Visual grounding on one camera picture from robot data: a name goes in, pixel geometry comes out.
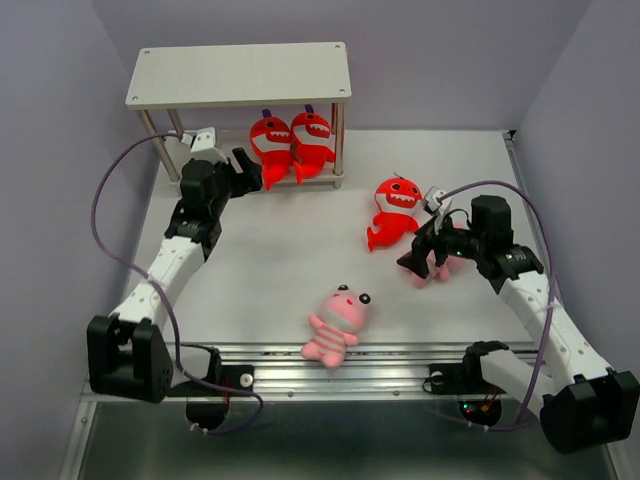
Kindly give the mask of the red shark plush purple tag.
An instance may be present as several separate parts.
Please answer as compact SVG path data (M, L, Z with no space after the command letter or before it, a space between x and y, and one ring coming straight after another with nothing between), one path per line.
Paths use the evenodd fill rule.
M291 130L284 120L263 109L262 118L250 129L249 140L262 165L264 187L270 190L284 179L293 163Z

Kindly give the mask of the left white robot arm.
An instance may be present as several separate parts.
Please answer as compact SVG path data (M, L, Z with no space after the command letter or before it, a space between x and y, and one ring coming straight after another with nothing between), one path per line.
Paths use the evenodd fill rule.
M93 392L150 403L167 396L176 363L163 330L175 320L173 305L215 247L228 201L261 188L261 167L243 148L230 157L216 148L192 151L156 257L147 269L135 270L139 283L110 314L89 322Z

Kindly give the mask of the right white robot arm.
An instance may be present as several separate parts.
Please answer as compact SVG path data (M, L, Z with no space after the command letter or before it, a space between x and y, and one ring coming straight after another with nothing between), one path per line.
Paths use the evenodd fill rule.
M504 392L540 422L551 446L562 454L625 440L639 402L639 382L616 371L594 350L564 307L536 254L514 241L511 209L500 196L471 201L471 218L459 228L451 202L432 188L422 202L431 218L420 227L398 265L420 278L453 257L475 263L500 299L515 313L538 350L528 365L500 341L478 341L458 364L431 365L434 394Z

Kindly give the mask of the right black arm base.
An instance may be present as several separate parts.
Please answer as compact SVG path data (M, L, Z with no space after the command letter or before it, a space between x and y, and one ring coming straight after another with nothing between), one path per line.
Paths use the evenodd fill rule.
M480 359L489 353L508 350L499 341L478 341L467 347L458 363L432 363L423 390L434 395L475 395L491 392L494 385L482 376Z

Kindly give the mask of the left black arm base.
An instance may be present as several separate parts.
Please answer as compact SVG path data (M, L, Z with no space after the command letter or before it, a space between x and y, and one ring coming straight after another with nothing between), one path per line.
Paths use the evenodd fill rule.
M222 359L221 352L212 345L182 344L181 361L188 372L201 381L243 392L253 391L254 366L228 363ZM167 396L169 398L224 397L228 399L231 393L211 389L190 380L177 367L174 367L173 379Z

